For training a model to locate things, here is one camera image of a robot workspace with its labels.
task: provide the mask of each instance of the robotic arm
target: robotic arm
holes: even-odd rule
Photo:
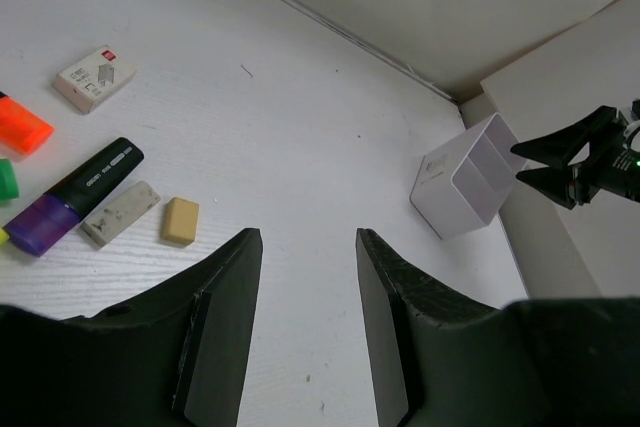
[[[640,100],[631,110],[640,114]],[[512,153],[547,166],[516,177],[567,209],[591,202],[600,189],[640,202],[638,132],[640,121],[629,123],[618,109],[599,107],[569,127],[514,145]],[[587,144],[589,156],[570,164]]]

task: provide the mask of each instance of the small white package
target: small white package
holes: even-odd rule
[[[88,114],[128,83],[136,67],[103,45],[56,76],[53,88]]]
[[[502,116],[493,114],[424,157],[411,203],[441,239],[493,221],[527,163],[511,153],[517,143]]]

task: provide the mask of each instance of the highlighter cap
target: highlighter cap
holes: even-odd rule
[[[0,92],[0,142],[24,155],[35,152],[54,128]]]
[[[9,159],[0,159],[0,202],[20,196],[18,182]]]
[[[42,256],[80,222],[80,217],[64,202],[43,195],[5,225],[11,243],[20,250]]]
[[[68,205],[81,219],[120,185],[144,154],[130,140],[114,140],[45,192]]]

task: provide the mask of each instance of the orange highlighter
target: orange highlighter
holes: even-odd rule
[[[24,155],[35,152],[54,128],[0,92],[0,142]]]

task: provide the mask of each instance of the white table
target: white table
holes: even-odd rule
[[[0,302],[93,315],[259,227],[239,425],[362,427],[377,424],[357,227],[481,302],[525,297],[497,220],[442,242],[409,204],[421,155],[463,130],[456,107],[279,1],[0,0],[0,12],[0,90],[57,128],[29,158],[1,152],[22,197],[0,222],[119,135],[146,160],[116,194],[146,180],[201,205],[185,249],[159,242],[159,207],[102,250],[78,232],[38,260],[5,246]],[[139,72],[82,116],[50,84],[104,43]]]

